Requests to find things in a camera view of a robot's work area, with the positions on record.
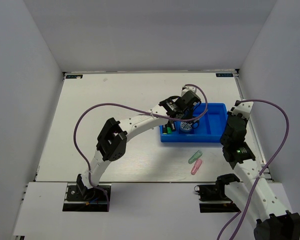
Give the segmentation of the yellow capped black highlighter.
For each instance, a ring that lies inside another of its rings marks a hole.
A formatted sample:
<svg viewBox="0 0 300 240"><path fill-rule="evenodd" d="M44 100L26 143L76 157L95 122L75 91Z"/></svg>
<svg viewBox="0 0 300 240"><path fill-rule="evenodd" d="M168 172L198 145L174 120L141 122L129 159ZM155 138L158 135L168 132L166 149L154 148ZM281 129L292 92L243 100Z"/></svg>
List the yellow capped black highlighter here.
<svg viewBox="0 0 300 240"><path fill-rule="evenodd" d="M168 134L168 126L166 124L162 126L162 133Z"/></svg>

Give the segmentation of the pink translucent marker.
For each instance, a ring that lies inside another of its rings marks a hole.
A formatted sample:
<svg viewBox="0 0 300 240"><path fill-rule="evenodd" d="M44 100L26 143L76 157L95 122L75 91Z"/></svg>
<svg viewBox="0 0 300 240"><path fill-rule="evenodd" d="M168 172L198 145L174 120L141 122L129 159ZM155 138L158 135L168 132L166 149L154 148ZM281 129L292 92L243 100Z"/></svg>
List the pink translucent marker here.
<svg viewBox="0 0 300 240"><path fill-rule="evenodd" d="M197 159L191 169L190 174L194 176L197 173L197 171L199 170L199 168L201 167L202 163L203 163L203 161L200 158Z"/></svg>

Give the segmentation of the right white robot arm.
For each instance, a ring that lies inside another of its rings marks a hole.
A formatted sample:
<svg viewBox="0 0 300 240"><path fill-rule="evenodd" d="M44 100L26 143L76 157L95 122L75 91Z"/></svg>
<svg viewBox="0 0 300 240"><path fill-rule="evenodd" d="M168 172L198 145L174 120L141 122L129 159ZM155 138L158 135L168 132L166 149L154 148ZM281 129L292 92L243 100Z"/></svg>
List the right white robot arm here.
<svg viewBox="0 0 300 240"><path fill-rule="evenodd" d="M236 237L243 221L248 220L253 227L253 236L256 240L299 240L300 215L288 210L273 192L264 175L266 168L287 140L289 119L281 107L272 104L283 114L286 129L278 149L264 167L261 167L245 141L254 103L254 99L235 102L227 112L227 122L220 138L223 156L234 172L217 178L218 185L215 192L223 200L230 198L240 210L238 213L240 220L230 239Z"/></svg>

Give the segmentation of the green translucent marker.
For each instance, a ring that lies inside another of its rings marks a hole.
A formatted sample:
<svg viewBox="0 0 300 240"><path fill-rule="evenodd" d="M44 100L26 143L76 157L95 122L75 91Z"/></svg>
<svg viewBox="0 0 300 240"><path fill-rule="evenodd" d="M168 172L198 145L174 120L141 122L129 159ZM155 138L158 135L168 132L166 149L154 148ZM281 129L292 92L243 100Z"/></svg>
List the green translucent marker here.
<svg viewBox="0 0 300 240"><path fill-rule="evenodd" d="M196 162L201 156L202 156L202 152L200 150L197 150L188 160L189 164L193 164L194 162Z"/></svg>

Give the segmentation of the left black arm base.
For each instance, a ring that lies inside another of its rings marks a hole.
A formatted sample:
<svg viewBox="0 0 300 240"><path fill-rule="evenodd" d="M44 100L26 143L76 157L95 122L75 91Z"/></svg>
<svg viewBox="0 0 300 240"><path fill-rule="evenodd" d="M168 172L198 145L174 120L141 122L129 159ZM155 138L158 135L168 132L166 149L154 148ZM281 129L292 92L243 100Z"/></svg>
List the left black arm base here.
<svg viewBox="0 0 300 240"><path fill-rule="evenodd" d="M102 190L91 188L83 196L76 185L68 185L63 212L108 212L107 198Z"/></svg>

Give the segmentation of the orange capped black highlighter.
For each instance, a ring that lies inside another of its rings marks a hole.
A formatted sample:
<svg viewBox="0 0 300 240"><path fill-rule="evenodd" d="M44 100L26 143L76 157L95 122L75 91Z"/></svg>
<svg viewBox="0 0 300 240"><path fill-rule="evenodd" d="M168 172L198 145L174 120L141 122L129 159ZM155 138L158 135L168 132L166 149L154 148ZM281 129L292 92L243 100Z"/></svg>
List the orange capped black highlighter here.
<svg viewBox="0 0 300 240"><path fill-rule="evenodd" d="M176 131L176 125L175 125L175 122L174 122L174 121L171 121L171 122L170 122L170 125L171 125L171 131L172 131L172 132L175 132L175 131Z"/></svg>

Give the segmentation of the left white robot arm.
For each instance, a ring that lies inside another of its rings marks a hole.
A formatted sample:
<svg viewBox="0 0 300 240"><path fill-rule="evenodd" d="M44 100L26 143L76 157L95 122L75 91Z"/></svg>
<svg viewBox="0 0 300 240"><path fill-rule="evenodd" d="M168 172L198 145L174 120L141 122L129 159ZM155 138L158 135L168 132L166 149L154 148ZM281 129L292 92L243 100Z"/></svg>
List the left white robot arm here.
<svg viewBox="0 0 300 240"><path fill-rule="evenodd" d="M78 193L91 200L99 186L101 176L110 165L126 152L127 143L139 134L177 120L193 117L194 108L201 102L193 86L184 86L181 96L171 96L153 108L136 116L116 120L109 118L97 136L96 150L87 170L77 176Z"/></svg>

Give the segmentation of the black handled scissors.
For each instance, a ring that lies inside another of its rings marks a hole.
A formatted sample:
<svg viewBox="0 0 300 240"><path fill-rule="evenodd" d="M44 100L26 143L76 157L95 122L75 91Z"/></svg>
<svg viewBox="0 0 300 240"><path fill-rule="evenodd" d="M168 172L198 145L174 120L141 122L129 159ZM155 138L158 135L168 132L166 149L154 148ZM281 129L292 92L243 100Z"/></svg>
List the black handled scissors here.
<svg viewBox="0 0 300 240"><path fill-rule="evenodd" d="M195 120L195 121L191 124L191 127L192 127L193 129L196 129L196 128L198 128L199 126L200 126L200 120L199 120L199 119Z"/></svg>

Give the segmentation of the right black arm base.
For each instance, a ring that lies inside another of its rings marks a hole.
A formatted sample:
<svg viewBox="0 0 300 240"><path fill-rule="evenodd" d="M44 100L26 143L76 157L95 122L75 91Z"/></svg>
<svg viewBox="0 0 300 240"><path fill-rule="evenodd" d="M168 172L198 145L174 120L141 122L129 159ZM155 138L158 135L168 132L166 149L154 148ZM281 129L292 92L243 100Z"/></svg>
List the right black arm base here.
<svg viewBox="0 0 300 240"><path fill-rule="evenodd" d="M238 213L240 211L216 184L196 185L194 192L198 195L200 213Z"/></svg>

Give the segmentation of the round blue patterned tin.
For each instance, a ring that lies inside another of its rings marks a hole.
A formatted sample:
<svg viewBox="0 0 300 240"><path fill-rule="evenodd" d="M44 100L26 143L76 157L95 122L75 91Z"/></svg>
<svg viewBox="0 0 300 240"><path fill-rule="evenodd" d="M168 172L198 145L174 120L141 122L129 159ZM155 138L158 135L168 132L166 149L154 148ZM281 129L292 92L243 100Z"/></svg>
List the round blue patterned tin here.
<svg viewBox="0 0 300 240"><path fill-rule="evenodd" d="M188 133L190 133L193 130L193 128L192 128L192 125L190 123L188 123L188 122L181 122L180 126L179 126L179 130L181 132L183 132L183 133L188 134Z"/></svg>

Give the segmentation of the green capped black highlighter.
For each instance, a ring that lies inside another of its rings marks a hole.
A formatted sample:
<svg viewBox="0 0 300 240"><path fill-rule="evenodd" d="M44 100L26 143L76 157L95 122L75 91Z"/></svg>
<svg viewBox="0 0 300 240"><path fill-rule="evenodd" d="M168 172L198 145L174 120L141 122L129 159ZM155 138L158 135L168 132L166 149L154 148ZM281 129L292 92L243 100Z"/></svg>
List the green capped black highlighter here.
<svg viewBox="0 0 300 240"><path fill-rule="evenodd" d="M166 124L166 131L167 131L167 134L171 134L172 133L171 124L169 122Z"/></svg>

